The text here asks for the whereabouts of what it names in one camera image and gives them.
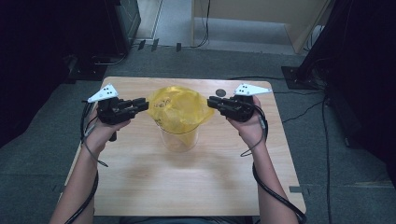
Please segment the transparent container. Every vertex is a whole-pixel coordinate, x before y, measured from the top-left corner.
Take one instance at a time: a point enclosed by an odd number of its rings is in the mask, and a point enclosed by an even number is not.
[[[198,142],[199,126],[187,133],[169,133],[160,126],[161,137],[165,147],[174,152],[185,152],[193,147]]]

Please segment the cable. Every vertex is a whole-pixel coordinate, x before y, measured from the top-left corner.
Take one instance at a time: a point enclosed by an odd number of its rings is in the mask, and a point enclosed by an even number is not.
[[[306,93],[297,92],[297,91],[274,91],[274,94],[287,94],[287,93],[293,93],[299,95],[311,95],[311,94],[323,93],[323,91],[311,91]]]
[[[100,58],[99,56],[92,56],[92,59],[94,59],[94,58]],[[124,60],[126,58],[126,53],[124,53],[123,55],[122,55],[122,58],[121,59],[119,59],[118,61],[116,61],[116,62],[114,62],[114,63],[94,63],[95,65],[115,65],[115,64],[117,64],[117,63],[120,63],[120,62],[122,62],[122,60]]]
[[[329,132],[327,129],[326,118],[324,116],[324,105],[327,100],[327,95],[324,97],[322,102],[322,119],[323,119],[323,127],[326,136],[326,165],[327,165],[327,215],[329,218],[329,224],[332,224],[332,207],[330,203],[330,144],[329,144]]]
[[[241,157],[245,157],[247,155],[250,154],[246,154],[247,152],[251,151],[254,147],[256,147],[261,141],[262,139],[267,139],[268,136],[268,122],[265,118],[265,114],[262,111],[262,109],[255,105],[255,110],[259,113],[259,119],[260,119],[260,123],[262,126],[262,137],[260,139],[260,141],[258,143],[256,143],[253,147],[250,147],[249,150],[245,151],[244,153],[241,154]],[[275,193],[273,190],[269,189],[264,183],[262,183],[262,181],[260,180],[257,171],[256,171],[256,167],[254,166],[254,162],[252,165],[252,171],[253,171],[253,176],[256,179],[257,183],[260,185],[260,187],[262,187],[262,189],[264,189],[267,193],[269,193],[271,196],[273,196],[275,199],[277,199],[278,201],[280,201],[281,203],[285,204],[289,209],[291,209],[296,215],[297,218],[299,219],[299,223],[305,223],[306,222],[306,216],[303,212],[301,212],[296,206],[294,206],[292,203],[290,203],[288,200],[284,199],[282,196],[278,195],[277,193]]]
[[[244,151],[240,155],[241,157],[246,157],[248,155],[251,155],[251,150],[253,150],[253,148],[255,148],[264,138],[267,139],[267,136],[268,136],[268,122],[267,122],[267,119],[265,118],[264,111],[262,111],[262,109],[257,105],[254,105],[254,107],[255,107],[255,110],[257,112],[259,112],[259,115],[260,115],[259,120],[260,120],[260,124],[262,126],[262,137],[260,138],[259,142],[256,143],[253,147],[250,147],[248,150]]]
[[[252,165],[252,171],[253,171],[254,178],[256,179],[257,183],[260,185],[260,187],[262,187],[263,190],[265,190],[268,194],[270,194],[275,199],[277,199],[281,203],[285,204],[289,209],[291,209],[296,214],[297,218],[299,219],[299,223],[306,222],[306,216],[302,211],[300,211],[300,209],[298,209],[296,206],[294,206],[294,204],[292,204],[288,200],[284,199],[282,196],[275,193],[273,190],[269,189],[264,183],[262,183],[262,181],[259,178],[259,175],[257,174],[256,167],[254,166],[254,162]]]
[[[273,79],[273,80],[286,80],[283,77],[255,77],[255,76],[253,76],[253,77],[230,77],[230,78],[228,78],[228,80],[237,80],[237,79],[245,79],[245,78],[266,78],[266,79]]]
[[[84,211],[84,209],[87,208],[88,204],[90,204],[90,202],[93,198],[93,195],[95,195],[95,193],[96,193],[96,190],[98,188],[98,183],[99,183],[99,173],[96,171],[96,177],[95,177],[95,180],[93,181],[92,190],[91,190],[91,193],[88,196],[87,200],[85,200],[85,202],[76,211],[76,213],[73,214],[73,216],[71,216],[64,224],[73,223],[76,220],[76,218],[78,218],[78,216],[81,215],[81,213]]]
[[[298,119],[298,118],[304,116],[304,115],[308,112],[308,110],[314,108],[316,105],[319,105],[320,103],[322,103],[322,102],[320,101],[320,102],[315,103],[314,105],[309,106],[309,107],[305,110],[305,112],[304,112],[303,114],[301,114],[301,115],[299,115],[299,116],[296,116],[296,117],[294,117],[294,118],[291,118],[291,119],[283,120],[282,123],[286,123],[286,122],[288,122],[288,121],[290,121],[290,120]]]
[[[88,129],[88,127],[90,127],[90,124],[93,122],[94,119],[97,119],[97,118],[98,118],[98,116],[96,115],[93,119],[91,119],[91,120],[88,122],[88,124],[87,124],[87,126],[86,126],[86,128],[85,128],[85,134],[84,134],[84,136],[86,135],[87,129]]]
[[[85,132],[84,132],[84,120],[85,118],[87,118],[87,116],[89,115],[93,104],[88,103],[87,101],[82,101],[82,103],[85,103],[84,105],[84,109],[82,110],[82,115],[81,115],[81,120],[80,120],[80,124],[79,124],[79,130],[80,130],[80,141],[82,141],[84,139],[85,136]]]
[[[85,148],[87,148],[88,152],[90,153],[90,155],[92,156],[92,158],[93,158],[96,162],[98,162],[99,164],[101,164],[101,165],[103,165],[103,166],[105,166],[105,167],[108,167],[108,165],[107,165],[105,162],[99,161],[99,160],[95,157],[95,155],[93,155],[93,153],[91,152],[90,148],[87,146],[87,143],[86,143],[85,141],[83,142],[83,144],[84,144]]]
[[[320,28],[319,28],[319,30],[317,32],[317,35],[316,35],[315,39],[318,39],[318,37],[320,36],[322,30],[323,30],[323,26],[320,25]],[[309,44],[309,39],[306,40],[306,43],[305,43],[306,48],[304,48],[304,50],[306,50],[308,52],[312,49],[312,47],[314,47],[314,42],[316,41],[316,40],[313,41],[313,34],[314,34],[314,32],[311,33],[311,38],[310,38],[311,39],[311,43]]]
[[[192,46],[190,47],[191,49],[197,49],[203,46],[206,41],[209,39],[209,26],[208,26],[208,21],[209,21],[209,13],[210,13],[210,0],[207,3],[207,10],[206,10],[206,24],[205,24],[205,36],[204,39],[201,41],[201,43],[198,46]]]

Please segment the black controller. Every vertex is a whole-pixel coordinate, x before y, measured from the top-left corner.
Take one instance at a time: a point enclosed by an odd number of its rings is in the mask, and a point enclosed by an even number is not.
[[[149,109],[149,102],[145,98],[124,101],[118,97],[106,99],[98,102],[97,114],[99,120],[103,123],[115,125],[128,119],[134,119],[134,116]],[[113,133],[110,142],[117,140],[117,133]]]
[[[234,97],[219,98],[209,96],[207,106],[217,109],[222,116],[240,122],[248,121],[254,113],[255,105],[252,96],[235,95]]]

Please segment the person's right hand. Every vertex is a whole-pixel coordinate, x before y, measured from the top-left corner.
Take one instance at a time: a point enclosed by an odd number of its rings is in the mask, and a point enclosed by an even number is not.
[[[253,96],[253,102],[260,108],[262,107],[256,96]],[[236,130],[238,130],[239,135],[247,146],[253,147],[260,141],[260,139],[262,139],[263,129],[259,117],[259,113],[255,111],[251,119],[246,122],[239,122],[229,118],[227,118],[227,120],[235,127]]]

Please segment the wooden table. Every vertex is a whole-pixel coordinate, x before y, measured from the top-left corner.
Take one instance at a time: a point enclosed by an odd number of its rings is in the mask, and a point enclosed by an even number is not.
[[[179,85],[216,95],[217,89],[233,90],[241,83],[265,88],[265,81],[108,77],[121,99],[147,97],[162,87]],[[290,201],[302,211],[302,193],[291,193],[299,182],[288,142],[272,93],[259,95],[269,123],[267,146],[280,182]],[[200,126],[197,145],[176,153],[164,147],[160,130],[145,112],[118,132],[116,142],[107,143],[99,165],[99,187],[95,195],[97,216],[257,216],[257,185],[251,173],[251,156],[228,121],[216,111]]]

